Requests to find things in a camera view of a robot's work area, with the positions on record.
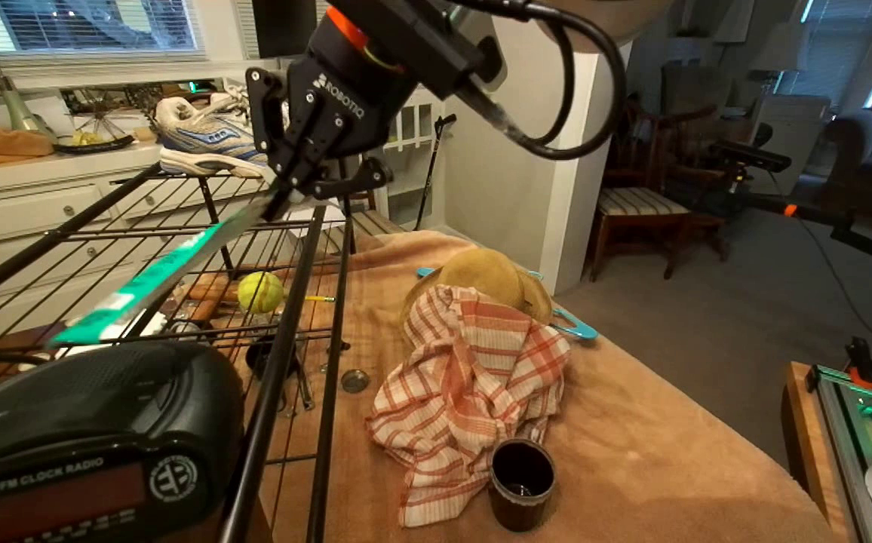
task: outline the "striped towel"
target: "striped towel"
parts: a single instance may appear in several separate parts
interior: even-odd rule
[[[543,437],[567,340],[472,287],[430,287],[408,312],[413,352],[374,394],[372,437],[403,465],[398,522],[454,517],[489,479],[499,440]]]

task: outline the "metal wire shelf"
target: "metal wire shelf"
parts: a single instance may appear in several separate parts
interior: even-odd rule
[[[163,252],[263,199],[266,191],[258,177],[181,177],[147,168],[118,179],[96,206],[0,261],[0,382],[29,366],[78,352],[80,346],[52,337]],[[223,540],[244,535],[251,509],[244,499],[255,492],[266,498],[263,513],[275,540],[320,540],[322,533],[346,252],[354,228],[385,228],[378,213],[354,219],[322,213],[325,208],[317,206],[304,219],[258,224],[225,240],[98,340],[98,346],[151,337],[204,340],[236,366],[247,437]],[[247,271],[278,274],[289,287],[287,307],[244,312],[236,303],[236,281]],[[244,354],[268,340],[278,358],[275,335],[292,337],[284,344],[295,352],[300,370],[275,369],[272,376],[255,376]],[[284,499],[284,492],[308,492],[312,499]]]

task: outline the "black radio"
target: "black radio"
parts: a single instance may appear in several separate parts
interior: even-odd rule
[[[138,340],[0,382],[0,543],[153,540],[212,516],[241,448],[217,349]]]

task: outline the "wooden table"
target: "wooden table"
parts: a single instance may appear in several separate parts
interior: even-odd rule
[[[838,540],[857,540],[850,504],[818,394],[804,386],[810,366],[789,363],[783,386],[783,435],[793,477],[824,509]]]
[[[363,369],[372,386],[338,394],[325,540],[512,540],[492,517],[487,492],[453,522],[398,528],[400,468],[366,430],[378,382],[409,352],[400,302],[413,271],[454,247],[460,240],[446,235],[403,231],[354,259],[342,370]],[[564,411],[545,446],[559,492],[545,522],[517,540],[835,540],[783,468],[609,337],[572,346]],[[300,517],[280,504],[272,516],[278,540],[302,540]]]

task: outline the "window blind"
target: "window blind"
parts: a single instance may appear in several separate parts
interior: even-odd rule
[[[872,0],[810,0],[803,19],[803,67],[783,74],[781,93],[841,101],[872,41]]]
[[[185,0],[0,0],[0,51],[192,51]]]

